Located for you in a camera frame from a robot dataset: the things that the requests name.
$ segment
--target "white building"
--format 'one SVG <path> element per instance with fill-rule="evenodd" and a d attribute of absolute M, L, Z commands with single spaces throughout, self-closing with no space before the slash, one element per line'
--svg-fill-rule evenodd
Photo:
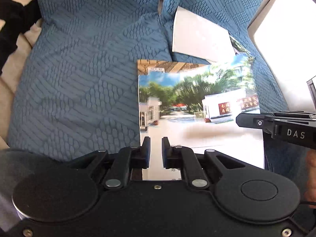
<path fill-rule="evenodd" d="M 160 105 L 162 102 L 157 97 L 149 97 L 147 103 L 139 103 L 139 127 L 147 131 L 149 124 L 160 118 Z"/>
<path fill-rule="evenodd" d="M 221 122 L 233 119 L 240 112 L 240 105 L 237 100 L 246 97 L 245 89 L 237 89 L 230 92 L 206 95 L 202 100 L 204 116 L 210 119 L 211 122 Z M 224 104 L 223 109 L 227 109 L 226 104 L 229 104 L 228 111 L 220 113 L 220 104 Z"/>

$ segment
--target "blue quilted fabric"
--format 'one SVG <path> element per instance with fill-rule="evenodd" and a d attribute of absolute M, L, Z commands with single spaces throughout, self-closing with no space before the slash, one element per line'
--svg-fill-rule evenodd
<path fill-rule="evenodd" d="M 16 92 L 11 147 L 67 161 L 139 144 L 136 60 L 205 62 L 171 54 L 178 5 L 228 29 L 256 57 L 263 112 L 286 108 L 247 36 L 261 0 L 38 0 L 44 19 Z"/>

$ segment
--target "screw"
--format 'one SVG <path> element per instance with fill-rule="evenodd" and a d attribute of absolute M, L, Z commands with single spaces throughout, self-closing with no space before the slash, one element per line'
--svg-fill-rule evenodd
<path fill-rule="evenodd" d="M 121 181 L 118 179 L 109 179 L 105 182 L 107 187 L 119 187 L 121 185 Z"/>
<path fill-rule="evenodd" d="M 292 234 L 292 230 L 290 228 L 286 228 L 282 231 L 282 237 L 290 237 Z"/>
<path fill-rule="evenodd" d="M 205 187 L 207 185 L 207 181 L 204 179 L 195 179 L 192 181 L 192 185 L 195 187 Z"/>
<path fill-rule="evenodd" d="M 30 229 L 24 229 L 22 233 L 25 237 L 32 237 L 33 236 L 33 232 Z"/>

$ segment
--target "magazine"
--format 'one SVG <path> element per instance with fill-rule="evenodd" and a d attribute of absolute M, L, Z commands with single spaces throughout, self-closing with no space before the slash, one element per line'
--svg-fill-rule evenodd
<path fill-rule="evenodd" d="M 164 68 L 165 62 L 146 68 L 139 76 L 141 140 L 151 138 L 150 168 L 143 170 L 144 180 L 181 178 L 178 169 L 163 168 L 165 136 L 172 146 L 190 147 L 195 153 L 214 149 L 264 168 L 262 130 L 240 128 L 235 122 L 239 113 L 260 113 L 252 62 L 253 57 L 239 53 L 224 64 L 187 63 L 177 73 Z"/>

